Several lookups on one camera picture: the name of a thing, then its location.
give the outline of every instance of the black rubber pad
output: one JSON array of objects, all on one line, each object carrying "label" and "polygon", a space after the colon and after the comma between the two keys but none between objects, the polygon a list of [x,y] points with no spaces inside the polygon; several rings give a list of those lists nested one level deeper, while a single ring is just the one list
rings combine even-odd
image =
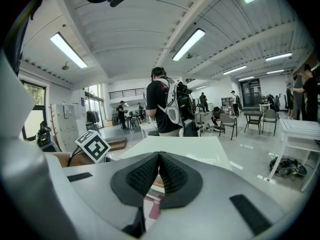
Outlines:
[{"label": "black rubber pad", "polygon": [[243,194],[234,195],[230,200],[255,236],[271,227],[271,223]]},{"label": "black rubber pad", "polygon": [[70,182],[76,182],[76,181],[83,180],[85,178],[89,178],[91,176],[92,174],[90,172],[84,172],[84,173],[68,176],[67,178]]}]

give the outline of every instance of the cable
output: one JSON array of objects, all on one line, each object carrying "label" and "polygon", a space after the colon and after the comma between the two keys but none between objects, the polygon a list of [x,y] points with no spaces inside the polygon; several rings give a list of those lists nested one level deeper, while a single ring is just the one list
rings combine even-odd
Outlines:
[{"label": "cable", "polygon": [[74,158],[74,156],[77,155],[77,154],[79,154],[79,153],[82,151],[82,149],[80,148],[80,151],[77,152],[77,150],[78,150],[79,148],[80,148],[80,147],[77,146],[76,149],[73,151],[73,153],[70,155],[69,160],[68,160],[68,163],[66,164],[66,167],[69,167],[70,164],[71,164],[72,159]]},{"label": "cable", "polygon": [[218,0],[214,5],[212,5],[212,6],[209,8],[209,10],[207,10],[207,11],[204,13],[204,15],[202,15],[202,16],[199,15],[199,19],[195,22],[195,24],[197,24],[202,18],[204,18],[205,15],[206,15],[215,5],[217,5],[217,3],[219,3],[220,1],[221,1],[221,0]]},{"label": "cable", "polygon": [[304,166],[308,166],[310,167],[312,170],[314,170],[309,164],[305,164]]}]

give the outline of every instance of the window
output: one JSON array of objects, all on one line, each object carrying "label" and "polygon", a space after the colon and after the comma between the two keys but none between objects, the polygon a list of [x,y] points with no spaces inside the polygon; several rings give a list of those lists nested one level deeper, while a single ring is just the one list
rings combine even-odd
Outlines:
[{"label": "window", "polygon": [[40,129],[40,123],[44,121],[45,124],[47,124],[45,100],[46,88],[25,81],[22,81],[22,83],[24,88],[32,95],[36,102],[33,110],[30,112],[24,123],[22,134],[25,140],[34,141],[36,139],[36,134]]},{"label": "window", "polygon": [[103,121],[106,120],[104,100],[102,99],[102,85],[97,84],[84,88],[85,91],[85,108],[88,111],[96,111],[99,117],[97,123],[99,128],[103,128]]},{"label": "window", "polygon": [[45,105],[45,88],[26,82],[23,83],[23,86],[36,100],[36,105]]}]

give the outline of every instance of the railing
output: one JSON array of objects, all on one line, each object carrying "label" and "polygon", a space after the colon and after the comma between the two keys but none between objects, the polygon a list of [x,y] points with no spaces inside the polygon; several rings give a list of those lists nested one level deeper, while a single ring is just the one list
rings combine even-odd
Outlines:
[{"label": "railing", "polygon": [[124,97],[129,97],[129,96],[143,95],[144,91],[145,91],[144,88],[119,90],[119,91],[109,92],[109,96],[110,96],[110,100],[111,100],[111,99],[116,99],[116,98],[124,98]]}]

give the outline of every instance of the black t-shirt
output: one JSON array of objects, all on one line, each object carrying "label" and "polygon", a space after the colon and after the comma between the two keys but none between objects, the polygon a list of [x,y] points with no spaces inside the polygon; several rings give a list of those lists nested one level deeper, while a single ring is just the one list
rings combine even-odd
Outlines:
[{"label": "black t-shirt", "polygon": [[118,106],[118,111],[119,111],[118,116],[119,116],[120,118],[124,118],[124,117],[125,117],[125,112],[121,112],[120,110],[124,110],[124,107],[121,106],[121,105]]},{"label": "black t-shirt", "polygon": [[318,106],[318,83],[317,79],[310,77],[303,86],[307,97],[307,107]]},{"label": "black t-shirt", "polygon": [[274,102],[274,99],[271,98],[270,96],[267,98],[268,102],[271,104],[271,105],[274,105],[275,102]]},{"label": "black t-shirt", "polygon": [[155,120],[158,125],[158,131],[161,134],[170,133],[181,128],[180,125],[171,122],[168,115],[158,107],[158,105],[162,108],[167,106],[168,91],[169,87],[161,81],[151,82],[146,89],[146,109],[156,109]]},{"label": "black t-shirt", "polygon": [[291,100],[291,97],[292,97],[292,93],[291,93],[290,89],[287,88],[286,89],[286,98],[288,100],[288,105],[291,105],[293,103]]}]

